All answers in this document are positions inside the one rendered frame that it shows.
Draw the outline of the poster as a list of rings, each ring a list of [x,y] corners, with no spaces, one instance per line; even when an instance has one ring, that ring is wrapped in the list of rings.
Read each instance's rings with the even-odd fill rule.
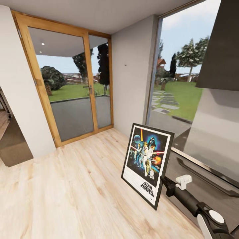
[[[173,132],[133,123],[121,178],[157,211]]]

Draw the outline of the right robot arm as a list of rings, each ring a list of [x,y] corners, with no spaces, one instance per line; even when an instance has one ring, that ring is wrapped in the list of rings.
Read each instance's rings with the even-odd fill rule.
[[[199,202],[186,190],[186,184],[192,181],[190,175],[177,177],[177,183],[166,176],[165,178],[160,176],[160,179],[167,188],[166,195],[175,196],[197,218],[205,239],[235,239],[229,235],[228,226],[222,215],[204,202]],[[204,207],[208,210],[204,210]]]

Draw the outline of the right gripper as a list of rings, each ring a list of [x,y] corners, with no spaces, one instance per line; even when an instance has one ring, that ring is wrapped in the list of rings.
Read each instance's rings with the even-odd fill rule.
[[[193,195],[190,194],[186,189],[181,190],[179,187],[177,187],[177,183],[175,183],[168,177],[165,176],[165,178],[163,178],[160,176],[160,179],[164,183],[164,186],[167,188],[166,195],[168,197],[175,196],[184,206],[187,200],[193,197]]]

